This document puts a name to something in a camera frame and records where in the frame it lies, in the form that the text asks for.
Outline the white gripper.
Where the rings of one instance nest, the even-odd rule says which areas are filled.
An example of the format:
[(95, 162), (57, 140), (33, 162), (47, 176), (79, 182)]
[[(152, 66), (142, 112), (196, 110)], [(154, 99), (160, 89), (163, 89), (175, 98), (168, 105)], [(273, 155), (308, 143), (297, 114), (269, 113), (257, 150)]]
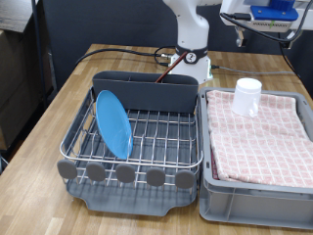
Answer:
[[(304, 12), (310, 0), (223, 0), (220, 12), (228, 16), (236, 16), (236, 21), (258, 31), (291, 32), (283, 43), (290, 49), (295, 30), (300, 26)], [(304, 17), (302, 30), (313, 29), (313, 6)], [(245, 30), (235, 27), (238, 47), (246, 46)]]

